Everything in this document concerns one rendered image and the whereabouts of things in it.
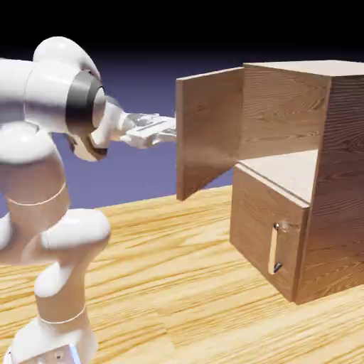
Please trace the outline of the light wood cabinet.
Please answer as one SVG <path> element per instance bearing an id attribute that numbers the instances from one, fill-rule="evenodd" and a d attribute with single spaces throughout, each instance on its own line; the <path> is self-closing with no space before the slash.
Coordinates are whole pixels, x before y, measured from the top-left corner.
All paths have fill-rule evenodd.
<path id="1" fill-rule="evenodd" d="M 247 63 L 237 164 L 309 204 L 292 302 L 364 284 L 364 63 Z"/>

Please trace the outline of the plain wood cabinet door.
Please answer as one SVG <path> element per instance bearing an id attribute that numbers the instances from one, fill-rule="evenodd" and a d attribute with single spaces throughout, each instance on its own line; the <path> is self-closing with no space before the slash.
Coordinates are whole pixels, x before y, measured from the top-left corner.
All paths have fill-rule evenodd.
<path id="1" fill-rule="evenodd" d="M 235 164 L 240 144 L 242 67 L 176 80 L 176 197 L 185 200 Z"/>

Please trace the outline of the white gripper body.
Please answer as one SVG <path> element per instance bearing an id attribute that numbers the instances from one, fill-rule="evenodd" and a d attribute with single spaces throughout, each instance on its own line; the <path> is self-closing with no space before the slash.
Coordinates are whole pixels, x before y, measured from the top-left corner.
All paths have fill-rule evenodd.
<path id="1" fill-rule="evenodd" d="M 119 139 L 134 148 L 148 149 L 160 143 L 177 141 L 175 117 L 142 114 L 134 123 Z"/>

